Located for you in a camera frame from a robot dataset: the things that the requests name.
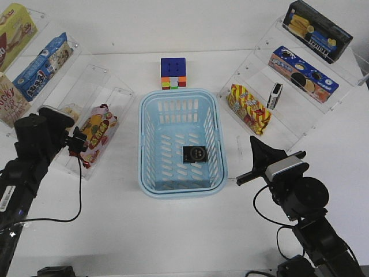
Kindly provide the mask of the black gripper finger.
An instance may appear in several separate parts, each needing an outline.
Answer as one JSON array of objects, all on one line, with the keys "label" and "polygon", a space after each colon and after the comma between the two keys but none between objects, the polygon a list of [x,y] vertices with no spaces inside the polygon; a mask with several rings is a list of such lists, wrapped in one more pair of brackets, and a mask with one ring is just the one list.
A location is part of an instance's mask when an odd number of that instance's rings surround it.
[{"label": "black gripper finger", "polygon": [[40,107],[39,115],[47,118],[48,122],[61,127],[72,127],[75,124],[72,116],[53,107]]},{"label": "black gripper finger", "polygon": [[264,172],[269,165],[287,157],[284,150],[272,148],[255,136],[250,136],[250,144],[253,153],[252,172],[254,173]]}]

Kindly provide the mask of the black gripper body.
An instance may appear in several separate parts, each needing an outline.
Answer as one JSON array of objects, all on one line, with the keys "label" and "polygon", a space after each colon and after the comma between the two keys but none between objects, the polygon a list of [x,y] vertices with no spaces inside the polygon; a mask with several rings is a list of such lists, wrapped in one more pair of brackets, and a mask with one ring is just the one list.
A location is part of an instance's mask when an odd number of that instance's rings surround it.
[{"label": "black gripper body", "polygon": [[236,177],[236,184],[243,185],[246,182],[252,181],[259,177],[266,177],[270,182],[280,174],[286,173],[288,170],[297,168],[303,164],[302,159],[306,156],[306,151],[295,152],[292,155],[287,156],[277,162],[274,162],[264,168],[258,170],[251,170],[248,173],[242,174]]},{"label": "black gripper body", "polygon": [[80,156],[81,152],[87,150],[87,135],[83,134],[78,126],[74,128],[72,137],[69,136],[69,131],[67,130],[67,128],[71,127],[61,127],[48,122],[48,120],[47,126],[52,145],[55,148],[55,154],[58,154],[64,147],[68,147],[72,156]]}]

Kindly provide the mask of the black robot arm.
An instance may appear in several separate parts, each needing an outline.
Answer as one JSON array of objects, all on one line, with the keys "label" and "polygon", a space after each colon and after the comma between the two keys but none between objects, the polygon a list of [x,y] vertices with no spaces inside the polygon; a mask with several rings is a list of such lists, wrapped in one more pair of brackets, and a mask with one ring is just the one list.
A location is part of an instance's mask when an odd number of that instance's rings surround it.
[{"label": "black robot arm", "polygon": [[71,115],[50,106],[14,123],[17,157],[1,171],[1,276],[9,271],[29,209],[55,156],[64,147],[75,156],[86,150],[86,135],[79,128],[69,136],[74,124]]},{"label": "black robot arm", "polygon": [[297,255],[277,267],[277,276],[363,276],[355,255],[326,219],[329,192],[316,178],[305,177],[306,152],[291,155],[250,137],[253,168],[236,179],[238,185],[262,177],[273,201],[297,224],[290,229],[308,258]]}]

